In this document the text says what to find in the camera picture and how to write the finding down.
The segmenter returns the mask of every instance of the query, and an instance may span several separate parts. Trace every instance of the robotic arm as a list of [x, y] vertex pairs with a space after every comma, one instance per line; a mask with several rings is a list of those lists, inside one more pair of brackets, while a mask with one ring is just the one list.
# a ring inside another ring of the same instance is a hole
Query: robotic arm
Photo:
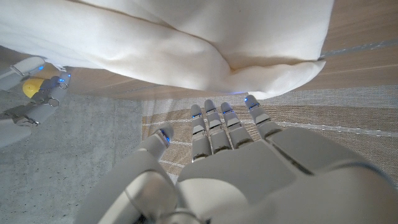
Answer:
[[[0, 89], [9, 90], [44, 68], [44, 60], [30, 57], [0, 72]], [[20, 141], [31, 134], [31, 127], [43, 123], [58, 108], [67, 93], [70, 74], [44, 80], [33, 102], [20, 105], [0, 114], [0, 147]]]
[[193, 105], [193, 162], [177, 183], [158, 163], [173, 137], [165, 124], [99, 181], [75, 223], [398, 223], [386, 174], [319, 134], [282, 130], [253, 96], [244, 100], [260, 140], [228, 103], [228, 133], [211, 100], [208, 131]]

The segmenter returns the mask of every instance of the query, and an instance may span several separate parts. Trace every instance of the striped rug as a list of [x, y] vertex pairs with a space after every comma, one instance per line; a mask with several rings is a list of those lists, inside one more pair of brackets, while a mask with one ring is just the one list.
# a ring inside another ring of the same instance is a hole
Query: striped rug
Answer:
[[[253, 139], [257, 140], [260, 137], [244, 106], [244, 97], [219, 96], [212, 100], [219, 112], [222, 102], [230, 103]], [[160, 162], [173, 178], [192, 161], [190, 107], [197, 103], [203, 109], [205, 100], [188, 98], [143, 102], [143, 139], [166, 121], [174, 127], [174, 138]], [[303, 127], [322, 134], [380, 167], [398, 185], [397, 85], [292, 91], [260, 100], [260, 104], [283, 128]]]

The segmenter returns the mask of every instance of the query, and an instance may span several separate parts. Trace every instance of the yellow object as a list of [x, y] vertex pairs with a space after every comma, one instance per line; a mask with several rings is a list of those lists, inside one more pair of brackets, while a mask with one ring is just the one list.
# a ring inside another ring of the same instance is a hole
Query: yellow object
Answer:
[[40, 90], [40, 86], [42, 85], [44, 79], [42, 78], [30, 78], [26, 80], [24, 85], [22, 86], [22, 91], [24, 91], [25, 95], [31, 98], [35, 93]]

